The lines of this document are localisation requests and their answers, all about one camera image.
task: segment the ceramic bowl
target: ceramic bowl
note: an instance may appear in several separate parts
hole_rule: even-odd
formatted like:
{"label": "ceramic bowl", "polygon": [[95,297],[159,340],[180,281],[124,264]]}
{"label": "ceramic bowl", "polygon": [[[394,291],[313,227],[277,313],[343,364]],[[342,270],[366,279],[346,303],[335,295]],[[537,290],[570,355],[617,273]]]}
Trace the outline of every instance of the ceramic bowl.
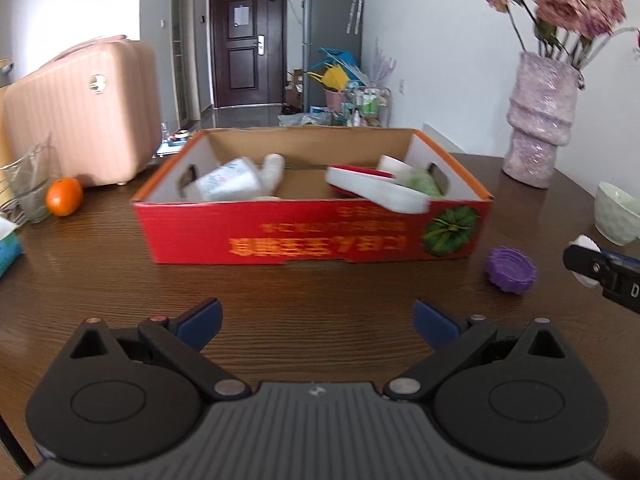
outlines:
{"label": "ceramic bowl", "polygon": [[596,227],[610,242],[619,246],[640,237],[640,214],[636,200],[621,189],[606,182],[596,193]]}

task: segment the textured ceramic vase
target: textured ceramic vase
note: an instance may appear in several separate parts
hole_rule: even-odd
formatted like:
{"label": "textured ceramic vase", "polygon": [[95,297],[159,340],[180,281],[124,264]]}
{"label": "textured ceramic vase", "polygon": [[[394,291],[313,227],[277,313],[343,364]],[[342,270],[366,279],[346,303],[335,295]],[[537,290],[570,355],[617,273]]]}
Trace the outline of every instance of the textured ceramic vase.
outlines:
{"label": "textured ceramic vase", "polygon": [[580,73],[571,65],[520,55],[507,121],[513,126],[503,171],[529,186],[546,189],[556,168],[558,146],[571,141]]}

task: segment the purple lid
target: purple lid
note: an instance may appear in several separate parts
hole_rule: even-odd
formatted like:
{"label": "purple lid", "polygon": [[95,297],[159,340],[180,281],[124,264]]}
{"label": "purple lid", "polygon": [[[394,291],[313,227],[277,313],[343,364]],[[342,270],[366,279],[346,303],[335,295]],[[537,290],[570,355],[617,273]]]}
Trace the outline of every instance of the purple lid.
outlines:
{"label": "purple lid", "polygon": [[484,269],[489,280],[504,292],[523,294],[536,282],[538,270],[519,250],[500,247],[491,249]]}

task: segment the doorway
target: doorway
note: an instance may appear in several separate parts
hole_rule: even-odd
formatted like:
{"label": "doorway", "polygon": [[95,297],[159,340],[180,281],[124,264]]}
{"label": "doorway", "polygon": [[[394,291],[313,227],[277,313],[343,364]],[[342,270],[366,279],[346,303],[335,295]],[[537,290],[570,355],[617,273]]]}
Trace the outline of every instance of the doorway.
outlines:
{"label": "doorway", "polygon": [[209,0],[216,108],[282,104],[287,0]]}
{"label": "doorway", "polygon": [[175,107],[180,127],[200,119],[196,67],[194,0],[172,0],[172,59]]}

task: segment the refrigerator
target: refrigerator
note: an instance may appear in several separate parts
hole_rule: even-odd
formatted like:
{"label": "refrigerator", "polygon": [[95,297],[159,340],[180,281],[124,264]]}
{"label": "refrigerator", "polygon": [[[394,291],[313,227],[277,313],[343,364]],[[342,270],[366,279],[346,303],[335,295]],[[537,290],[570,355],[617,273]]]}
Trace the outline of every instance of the refrigerator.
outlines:
{"label": "refrigerator", "polygon": [[304,0],[302,69],[305,75],[302,103],[303,111],[305,112],[308,112],[311,106],[326,106],[324,87],[307,75],[313,65],[326,57],[326,54],[318,52],[318,48],[348,50],[353,54],[358,64],[360,63],[362,54],[362,17],[356,34],[357,4],[354,10],[351,33],[347,34],[352,1]]}

